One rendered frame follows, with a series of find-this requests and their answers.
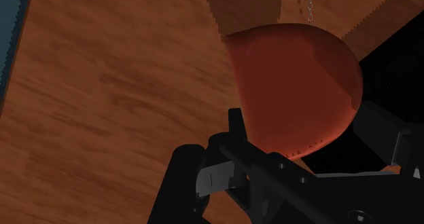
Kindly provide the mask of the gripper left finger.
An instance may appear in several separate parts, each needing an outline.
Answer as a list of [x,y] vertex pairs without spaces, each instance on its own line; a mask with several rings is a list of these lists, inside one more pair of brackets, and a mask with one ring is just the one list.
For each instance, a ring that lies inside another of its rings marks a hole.
[[253,167],[261,151],[247,143],[239,108],[228,111],[228,132],[207,147],[182,145],[170,159],[147,224],[211,224],[203,216],[210,195],[226,192],[251,224],[315,224],[270,188]]

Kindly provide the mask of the red translucent bowl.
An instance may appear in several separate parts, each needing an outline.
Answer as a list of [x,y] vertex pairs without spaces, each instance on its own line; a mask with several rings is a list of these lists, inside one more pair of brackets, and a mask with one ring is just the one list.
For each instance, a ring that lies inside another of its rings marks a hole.
[[249,141],[295,160],[337,139],[362,100],[350,48],[316,26],[287,23],[227,35]]

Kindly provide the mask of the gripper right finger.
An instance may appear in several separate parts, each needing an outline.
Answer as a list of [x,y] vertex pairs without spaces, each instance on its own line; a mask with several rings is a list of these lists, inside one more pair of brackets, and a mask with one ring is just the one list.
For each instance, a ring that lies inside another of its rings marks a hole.
[[353,131],[388,166],[401,174],[421,178],[424,170],[424,125],[408,123],[379,105],[363,101]]

